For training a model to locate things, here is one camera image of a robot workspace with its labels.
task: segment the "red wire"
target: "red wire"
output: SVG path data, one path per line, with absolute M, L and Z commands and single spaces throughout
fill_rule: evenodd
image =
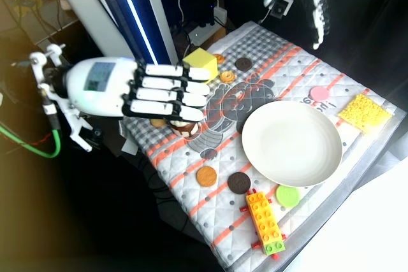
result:
M 52 133 L 48 133 L 47 135 L 45 135 L 42 139 L 35 141 L 33 143 L 20 143 L 19 145 L 32 145 L 32 146 L 38 146 L 41 143 L 44 143 L 47 141 L 47 139 L 49 139 L 49 137 L 51 137 Z M 8 137 L 6 137 L 5 135 L 1 135 L 4 139 L 6 140 L 10 140 L 12 143 L 14 143 L 14 141 L 12 141 L 11 139 L 9 139 Z

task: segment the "power strip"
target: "power strip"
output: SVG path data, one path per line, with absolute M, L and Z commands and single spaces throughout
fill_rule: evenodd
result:
M 225 25 L 227 22 L 227 11 L 219 6 L 214 8 L 214 17 L 217 17 L 219 21 Z M 191 43 L 194 46 L 202 45 L 206 40 L 208 40 L 211 35 L 216 33 L 222 26 L 217 22 L 214 25 L 207 24 L 205 27 L 197 27 L 189 33 Z

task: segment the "red lego piece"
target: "red lego piece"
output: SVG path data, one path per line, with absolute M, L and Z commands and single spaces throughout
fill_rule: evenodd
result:
M 262 247 L 262 243 L 260 243 L 259 241 L 251 244 L 251 248 L 261 248 L 261 247 Z

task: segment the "orange cookie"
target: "orange cookie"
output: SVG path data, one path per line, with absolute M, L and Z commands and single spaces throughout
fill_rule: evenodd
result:
M 224 71 L 219 75 L 219 79 L 223 83 L 230 84 L 235 80 L 235 74 L 232 71 Z
M 162 127 L 166 124 L 166 121 L 164 119 L 151 119 L 150 124 L 154 127 Z
M 213 54 L 213 56 L 217 59 L 217 64 L 222 64 L 225 61 L 225 56 L 222 54 Z
M 201 167 L 196 173 L 197 182 L 204 187 L 210 187 L 217 181 L 217 173 L 213 167 Z

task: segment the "quilted tablecloth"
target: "quilted tablecloth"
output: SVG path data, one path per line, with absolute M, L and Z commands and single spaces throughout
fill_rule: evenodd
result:
M 353 187 L 405 116 L 405 112 L 365 88 L 327 63 L 287 42 L 255 23 L 247 23 L 213 45 L 212 53 L 226 60 L 219 71 L 233 71 L 237 79 L 229 85 L 218 78 L 211 81 L 206 118 L 191 138 L 174 135 L 168 126 L 154 128 L 149 120 L 125 118 L 123 124 L 157 169 L 161 179 L 189 215 L 197 230 L 226 271 L 277 271 L 306 244 L 330 215 L 351 193 Z M 235 61 L 246 57 L 252 68 L 246 72 Z M 316 103 L 309 97 L 315 86 L 330 91 L 327 101 Z M 379 134 L 362 135 L 338 118 L 338 113 L 357 94 L 365 94 L 393 114 Z M 246 158 L 241 131 L 246 118 L 261 105 L 275 99 L 306 103 L 323 112 L 337 127 L 343 143 L 342 164 L 321 185 L 301 188 L 302 200 L 292 209 L 281 207 L 274 198 L 277 185 L 252 167 Z M 195 172 L 211 166 L 217 183 L 201 187 Z M 251 179 L 251 188 L 272 198 L 272 210 L 287 236 L 286 250 L 274 261 L 257 242 L 249 212 L 241 213 L 245 196 L 232 193 L 230 174 L 241 171 Z

